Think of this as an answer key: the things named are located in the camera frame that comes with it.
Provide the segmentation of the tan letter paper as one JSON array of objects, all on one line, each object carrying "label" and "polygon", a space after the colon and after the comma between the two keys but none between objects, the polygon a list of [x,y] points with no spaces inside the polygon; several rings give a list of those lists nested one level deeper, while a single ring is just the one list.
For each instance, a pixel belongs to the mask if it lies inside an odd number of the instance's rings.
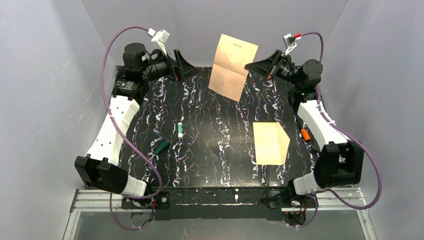
[{"label": "tan letter paper", "polygon": [[257,50],[256,44],[222,34],[216,48],[208,88],[239,102],[248,75],[245,65],[253,62]]}]

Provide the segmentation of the white green glue stick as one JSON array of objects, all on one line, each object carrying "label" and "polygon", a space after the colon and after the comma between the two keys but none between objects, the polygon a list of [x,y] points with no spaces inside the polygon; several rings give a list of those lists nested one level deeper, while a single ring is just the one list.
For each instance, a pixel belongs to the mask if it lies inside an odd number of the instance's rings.
[{"label": "white green glue stick", "polygon": [[182,139],[183,138],[183,135],[184,135],[184,133],[183,133],[183,123],[182,122],[179,122],[177,124],[177,137],[179,139]]}]

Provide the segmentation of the cream envelope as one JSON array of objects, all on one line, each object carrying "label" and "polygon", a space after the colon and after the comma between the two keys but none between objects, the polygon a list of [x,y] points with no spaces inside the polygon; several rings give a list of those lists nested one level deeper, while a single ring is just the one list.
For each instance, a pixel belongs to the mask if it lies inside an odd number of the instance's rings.
[{"label": "cream envelope", "polygon": [[282,166],[286,163],[290,138],[279,122],[254,122],[256,164]]}]

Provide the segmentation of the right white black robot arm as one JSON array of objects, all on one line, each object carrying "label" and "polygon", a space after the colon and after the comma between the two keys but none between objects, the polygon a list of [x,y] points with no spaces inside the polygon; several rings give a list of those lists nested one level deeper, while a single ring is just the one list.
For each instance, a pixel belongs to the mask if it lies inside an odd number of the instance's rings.
[{"label": "right white black robot arm", "polygon": [[337,131],[318,100],[316,86],[321,82],[323,65],[309,59],[295,65],[289,55],[276,50],[270,57],[244,67],[267,80],[284,80],[293,85],[288,92],[289,105],[311,131],[319,147],[318,159],[311,173],[290,180],[288,188],[295,195],[306,195],[332,187],[358,184],[362,176],[364,151],[344,133]]}]

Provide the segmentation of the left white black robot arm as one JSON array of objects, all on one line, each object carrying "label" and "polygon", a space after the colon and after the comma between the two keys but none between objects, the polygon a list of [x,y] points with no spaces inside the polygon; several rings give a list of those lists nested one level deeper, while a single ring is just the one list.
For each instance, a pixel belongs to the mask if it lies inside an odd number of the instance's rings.
[{"label": "left white black robot arm", "polygon": [[147,183],[120,168],[119,155],[123,143],[130,142],[126,133],[149,91],[149,83],[162,78],[182,82],[199,73],[179,49],[173,52],[174,57],[160,49],[148,52],[138,42],[124,47],[124,64],[117,68],[111,98],[106,102],[109,111],[92,146],[74,162],[85,186],[135,199],[147,198]]}]

